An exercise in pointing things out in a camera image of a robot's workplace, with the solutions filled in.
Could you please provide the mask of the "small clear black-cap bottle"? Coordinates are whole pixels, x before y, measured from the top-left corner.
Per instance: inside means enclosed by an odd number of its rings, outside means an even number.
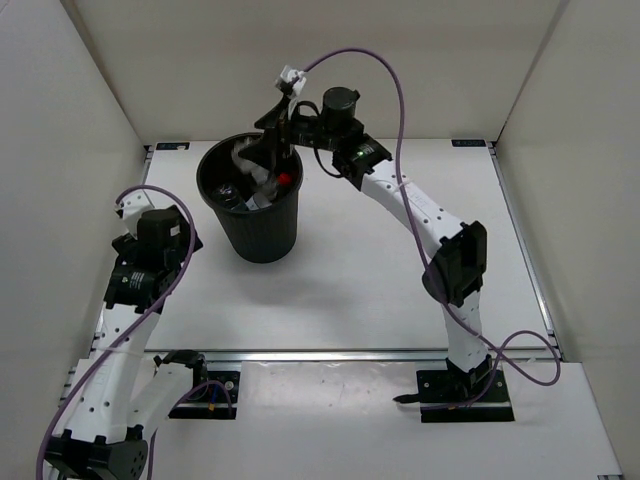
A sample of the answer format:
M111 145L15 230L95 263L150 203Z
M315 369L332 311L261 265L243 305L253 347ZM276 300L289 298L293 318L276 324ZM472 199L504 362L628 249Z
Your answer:
M234 165L244 174L250 176L255 186L255 192L260 192L269 201L274 200L278 195L279 183L276 176L266 168L259 166L253 161L242 158L239 152L249 145L251 140L245 138L236 141L231 149L231 159Z

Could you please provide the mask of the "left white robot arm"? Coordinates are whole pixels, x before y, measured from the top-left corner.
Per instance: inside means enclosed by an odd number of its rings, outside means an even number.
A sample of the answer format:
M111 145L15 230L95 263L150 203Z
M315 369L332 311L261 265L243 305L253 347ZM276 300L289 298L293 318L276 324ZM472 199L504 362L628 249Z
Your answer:
M175 206L144 207L113 240L116 262L104 295L103 326L89 366L70 391L39 451L67 479L138 479L160 422L184 396L206 395L202 354L172 350L134 390L144 351L168 292L202 243Z

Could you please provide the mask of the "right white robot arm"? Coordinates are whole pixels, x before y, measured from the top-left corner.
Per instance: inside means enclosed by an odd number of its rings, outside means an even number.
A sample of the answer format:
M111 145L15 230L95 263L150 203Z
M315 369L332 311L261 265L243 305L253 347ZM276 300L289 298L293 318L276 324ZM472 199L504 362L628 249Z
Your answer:
M399 157L366 133L356 118L360 94L346 87L325 91L321 105L301 113L303 102L288 95L255 121L261 135L242 148L241 157L273 169L296 147L331 153L335 177L382 205L417 237L427 265L425 290L440 302L448 337L449 387L470 400L486 384L489 352L480 339L480 290L487 262L487 231L447 212L401 171Z

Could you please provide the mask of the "large clear green-label bottle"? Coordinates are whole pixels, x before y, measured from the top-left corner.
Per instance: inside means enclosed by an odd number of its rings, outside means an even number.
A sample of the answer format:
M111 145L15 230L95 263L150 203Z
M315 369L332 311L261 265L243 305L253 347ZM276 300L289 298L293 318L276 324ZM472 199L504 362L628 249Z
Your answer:
M251 210L242 196L239 195L235 190L222 191L217 196L217 203L221 207L230 211L246 212Z

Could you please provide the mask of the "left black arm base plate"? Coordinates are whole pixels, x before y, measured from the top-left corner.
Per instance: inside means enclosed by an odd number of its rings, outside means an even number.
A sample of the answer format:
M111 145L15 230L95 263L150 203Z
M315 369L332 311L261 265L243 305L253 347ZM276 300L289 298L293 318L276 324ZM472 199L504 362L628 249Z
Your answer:
M170 419L235 420L239 396L239 370L212 370L205 355L193 350L172 350L153 358L156 369L162 365L178 364L188 368L195 391L175 406Z

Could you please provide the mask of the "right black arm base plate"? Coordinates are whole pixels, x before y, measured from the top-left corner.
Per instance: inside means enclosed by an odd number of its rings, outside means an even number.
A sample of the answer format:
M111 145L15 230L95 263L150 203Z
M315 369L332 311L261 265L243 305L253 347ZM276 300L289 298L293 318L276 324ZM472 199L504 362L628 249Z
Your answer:
M515 414L504 372L487 354L476 368L463 372L449 359L443 366L416 371L415 393L393 401L419 406L422 423L513 422Z

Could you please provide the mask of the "orange juice bottle fruit label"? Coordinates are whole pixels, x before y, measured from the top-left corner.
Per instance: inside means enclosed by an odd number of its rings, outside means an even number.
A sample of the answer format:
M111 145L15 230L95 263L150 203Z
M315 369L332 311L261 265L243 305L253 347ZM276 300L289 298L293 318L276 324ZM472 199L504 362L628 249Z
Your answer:
M235 209L243 204L243 198L231 183L225 183L217 186L211 193L212 199L220 206L227 209Z

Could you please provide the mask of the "red-cap clear bottle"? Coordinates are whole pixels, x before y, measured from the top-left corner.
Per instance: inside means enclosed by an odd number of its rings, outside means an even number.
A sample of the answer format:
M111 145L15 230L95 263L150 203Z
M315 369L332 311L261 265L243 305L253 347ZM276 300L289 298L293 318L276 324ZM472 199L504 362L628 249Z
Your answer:
M252 196L246 201L249 211L270 207L293 183L293 177L289 173L273 175L268 171L246 174L245 179L249 181L253 191Z

